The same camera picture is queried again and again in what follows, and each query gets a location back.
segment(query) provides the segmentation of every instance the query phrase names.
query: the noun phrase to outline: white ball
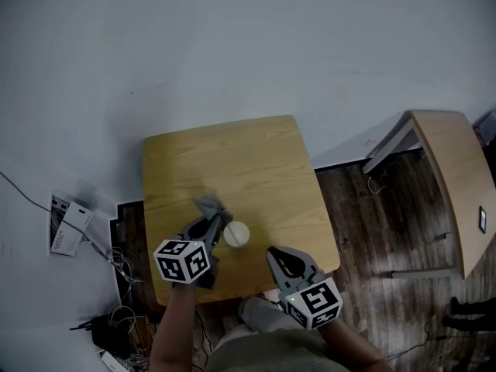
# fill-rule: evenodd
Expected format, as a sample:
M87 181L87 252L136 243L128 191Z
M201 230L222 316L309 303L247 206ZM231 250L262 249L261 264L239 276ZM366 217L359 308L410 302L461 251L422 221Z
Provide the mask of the white ball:
M250 230L242 222L228 223L224 229L224 240L234 248L241 248L248 243Z

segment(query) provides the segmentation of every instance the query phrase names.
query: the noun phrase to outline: wooden floor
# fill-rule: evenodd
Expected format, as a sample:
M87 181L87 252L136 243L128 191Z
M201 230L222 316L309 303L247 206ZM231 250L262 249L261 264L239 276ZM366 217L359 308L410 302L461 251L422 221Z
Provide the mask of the wooden floor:
M387 187L373 194L383 186L384 166L382 181ZM344 300L341 318L389 358L424 343L426 323L432 338L458 335L443 328L441 318L453 296L461 301L496 296L496 242L465 281L390 279L392 270L442 267L453 262L453 244L444 236L450 230L446 211L427 159L416 152L390 157L376 169L369 183L372 191L360 168L355 164L317 173L341 259L341 268L332 274ZM133 286L132 307L159 322L163 308L155 302L151 287L143 204L123 206L121 213L112 242L133 254L135 274L144 280ZM122 295L126 290L122 286ZM213 346L236 325L238 303L235 299L198 306ZM203 367L201 334L197 321L195 364ZM439 366L477 370L495 348L492 334L430 341L391 360L391 365L400 371L436 370L433 368Z

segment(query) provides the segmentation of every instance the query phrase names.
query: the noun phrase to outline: table top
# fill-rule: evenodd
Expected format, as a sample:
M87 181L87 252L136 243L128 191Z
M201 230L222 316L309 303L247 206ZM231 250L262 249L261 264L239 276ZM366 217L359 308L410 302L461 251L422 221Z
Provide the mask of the table top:
M164 239L200 216L192 197L217 194L250 229L233 249L223 238L213 290L197 301L244 297L276 287L267 266L269 246L312 255L325 272L339 267L334 234L295 119L290 115L229 122L145 139L143 193L153 287L166 305L171 286L160 277L153 252Z
M431 162L451 222L463 278L496 233L496 188L467 117L458 112L412 112L415 132ZM479 208L487 229L479 229Z

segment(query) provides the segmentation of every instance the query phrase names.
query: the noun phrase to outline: gray shirt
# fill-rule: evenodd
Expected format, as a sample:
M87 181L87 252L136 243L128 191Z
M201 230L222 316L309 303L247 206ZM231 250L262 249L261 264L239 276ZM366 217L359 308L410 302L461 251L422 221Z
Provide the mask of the gray shirt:
M208 360L205 372L349 372L327 357L322 337L302 329L229 340Z

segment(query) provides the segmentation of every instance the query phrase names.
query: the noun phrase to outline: black cable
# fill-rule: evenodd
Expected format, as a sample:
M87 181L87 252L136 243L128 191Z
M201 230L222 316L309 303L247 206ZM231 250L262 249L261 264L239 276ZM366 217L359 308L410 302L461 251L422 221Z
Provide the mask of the black cable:
M448 340L448 339L477 338L478 336L485 336L485 335L491 335L491 334L493 334L493 332L487 332L487 333L481 333L480 335L464 335L464 336L455 336L455 335L447 336L447 335L441 335L441 336L437 336L435 338L431 338L431 333L430 333L430 330L429 331L427 330L427 326L430 326L432 328L432 324L430 322L427 322L424 325L424 331L425 331L425 333L427 333L427 339L425 339L425 342L424 343L417 344L417 345L415 345L413 347L410 347L409 349L407 349L405 351L402 351L401 353L395 354L393 357L388 358L387 361L389 362L389 361L395 360L396 358L399 358L401 356L404 356L406 353L408 353L409 351L411 351L413 349L416 349L417 347L423 347L423 346L425 346L428 342L433 342L433 341L439 342L440 340Z
M280 308L281 305L276 302L276 301L271 301L269 298L267 298L264 294L255 294L255 297L257 298L260 298L260 299L263 299L264 301L269 301L270 303L272 303L274 306L277 306L277 308Z
M207 359L205 361L205 365L204 367L207 367L207 362L208 362L208 353L205 351L205 348L203 347L203 342L204 342L204 339L207 339L208 340L208 347L210 348L210 354L213 353L213 350L212 350L212 342L210 341L210 339L208 338L207 336L207 332L205 330L205 324L203 323L203 320L202 320L202 317L200 316L200 313L198 313L197 310L195 310L195 314L197 315L198 319L200 320L200 326L201 326L201 349L203 350L203 353L205 353L205 355L207 356Z
M429 326L430 328L432 328L432 324L430 322L426 322L425 325L424 325L424 331L425 333L427 333L427 339L425 339L425 342L422 343L422 344L417 344L413 347L410 347L408 350L405 350L405 351L402 351L401 353L398 353L398 354L395 354L393 357L387 359L387 361L392 361L396 358L399 358L403 355L405 355L406 353L408 353L409 351L412 351L413 349L416 349L417 347L422 347L422 346L425 346L427 344L427 342L431 339L431 332L430 332L430 328L429 328L429 331L427 330L427 326Z
M47 212L50 212L50 213L51 213L51 211L50 211L48 208L45 208L45 207L43 207L42 205L38 204L37 202L34 202L31 198L29 198L27 195L25 195L25 194L22 192L22 190L21 190L21 189L19 189L19 188L17 187L17 185L16 185L14 182L12 182L10 179L8 179L8 178L5 176L5 174L4 174L3 172L1 172L1 171L0 171L0 175L2 175L2 176L4 177L4 179L5 179L7 182L9 182L9 183L10 183L10 184L11 184L11 185L12 185L12 186L13 186L13 187L14 187L14 188L15 188L15 189L16 189L16 190L17 190L17 191L18 191L18 192L19 192L19 193L20 193L20 194L21 194L21 195L22 195L22 196L23 196L23 197L27 200L27 201L29 201L31 204L34 204L36 207L41 208L41 209L44 209L45 211L47 211Z

